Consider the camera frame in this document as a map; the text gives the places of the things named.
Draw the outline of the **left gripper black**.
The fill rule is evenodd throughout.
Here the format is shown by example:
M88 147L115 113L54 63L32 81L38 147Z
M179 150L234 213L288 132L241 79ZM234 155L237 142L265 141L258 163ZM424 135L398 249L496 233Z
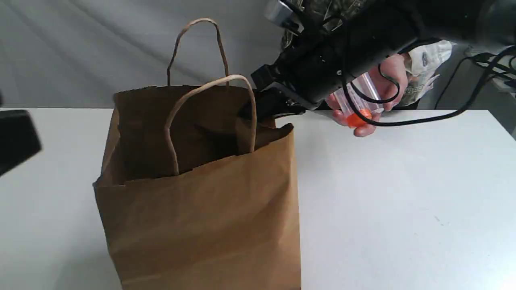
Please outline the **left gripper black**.
M0 112L0 175L8 173L42 150L31 114L27 110Z

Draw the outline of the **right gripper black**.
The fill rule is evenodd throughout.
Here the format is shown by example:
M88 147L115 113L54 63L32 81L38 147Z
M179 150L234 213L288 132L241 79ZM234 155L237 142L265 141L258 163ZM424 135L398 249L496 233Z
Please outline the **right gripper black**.
M328 31L307 17L268 16L297 40L273 64L251 74L256 109L251 102L238 117L257 121L304 114L332 92L379 64L379 17L357 16Z

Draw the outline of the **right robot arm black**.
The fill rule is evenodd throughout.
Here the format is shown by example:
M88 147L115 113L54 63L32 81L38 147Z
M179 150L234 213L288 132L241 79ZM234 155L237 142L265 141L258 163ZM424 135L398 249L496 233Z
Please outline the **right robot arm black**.
M245 119L315 110L387 57L440 40L515 50L514 0L378 0L349 21L319 22L290 1L272 0L265 15L297 40L252 73L258 97L239 111ZM326 30L333 19L341 25Z

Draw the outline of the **person's left forearm white sleeve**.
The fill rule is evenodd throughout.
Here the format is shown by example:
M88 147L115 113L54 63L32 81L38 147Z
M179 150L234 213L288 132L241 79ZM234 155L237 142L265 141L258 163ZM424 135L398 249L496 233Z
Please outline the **person's left forearm white sleeve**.
M408 87L421 87L435 80L435 72L451 57L453 46L453 42L441 40L437 43L413 48L405 53L403 56Z

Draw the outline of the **person's left hand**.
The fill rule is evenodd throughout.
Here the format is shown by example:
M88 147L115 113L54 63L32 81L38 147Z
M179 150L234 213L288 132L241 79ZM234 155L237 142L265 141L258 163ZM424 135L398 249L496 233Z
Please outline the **person's left hand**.
M410 57L407 53L395 54L382 61L380 67L381 70L372 68L372 70L369 71L369 76L371 77L381 99L396 97L393 101L383 104L383 108L387 112L391 111L401 101L401 98L408 87L405 62L409 59ZM386 77L390 77L393 81L396 81L399 89L392 81L383 77L382 74ZM341 126L348 127L346 118L340 110L337 99L333 95L330 95L326 100L326 103L332 109L333 120ZM366 124L364 126L356 127L354 129L354 136L366 137L373 134L375 130L375 126Z

